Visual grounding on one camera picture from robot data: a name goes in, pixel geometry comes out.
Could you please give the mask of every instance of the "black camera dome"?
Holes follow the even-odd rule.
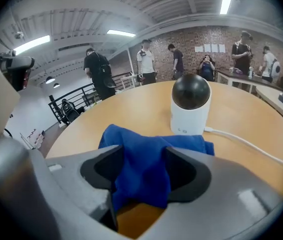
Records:
[[[188,74],[180,77],[172,87],[172,100],[184,110],[194,110],[209,99],[211,90],[199,75]]]

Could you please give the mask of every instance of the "man in white t-shirt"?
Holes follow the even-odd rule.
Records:
[[[143,85],[156,83],[155,58],[150,51],[151,42],[149,39],[144,39],[141,42],[142,49],[137,53],[138,74],[142,73]]]
[[[272,69],[274,67],[274,64],[275,63],[278,64],[279,71],[280,71],[280,65],[275,55],[271,53],[271,50],[267,45],[264,46],[263,48],[263,54],[264,54],[263,63],[262,63],[262,68],[259,72],[259,75],[261,75],[262,79],[271,83],[273,82]]]

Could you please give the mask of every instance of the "floor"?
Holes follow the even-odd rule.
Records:
[[[38,149],[44,158],[46,158],[48,152],[51,150],[51,147],[57,140],[57,138],[62,134],[66,129],[66,125],[59,127],[59,123],[55,123],[49,129],[45,131],[43,142],[41,143],[40,148]]]

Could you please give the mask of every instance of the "white security camera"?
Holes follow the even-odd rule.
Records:
[[[202,135],[211,106],[212,89],[199,75],[184,75],[171,92],[170,129],[176,135]]]
[[[16,34],[15,34],[15,38],[16,39],[22,39],[24,37],[24,33],[21,32],[21,31],[18,31]]]

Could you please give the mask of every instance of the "brick wall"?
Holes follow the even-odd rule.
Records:
[[[231,59],[232,45],[240,39],[242,29],[227,26],[206,26],[180,29],[152,38],[151,51],[154,53],[156,68],[159,70],[157,81],[168,81],[173,76],[173,54],[168,51],[168,44],[174,44],[184,55],[183,62],[186,73],[196,73],[200,61],[205,54],[209,54],[216,62],[216,69],[229,69],[234,65]],[[281,64],[283,74],[283,43],[265,34],[248,31],[253,36],[250,44],[254,57],[251,66],[258,68],[263,62],[263,47],[270,47],[271,52],[277,57]],[[226,53],[195,52],[195,46],[204,44],[225,44]],[[136,55],[141,49],[137,44],[129,49],[134,71],[136,72]],[[123,52],[111,60],[112,67],[128,68],[129,60],[127,53]]]

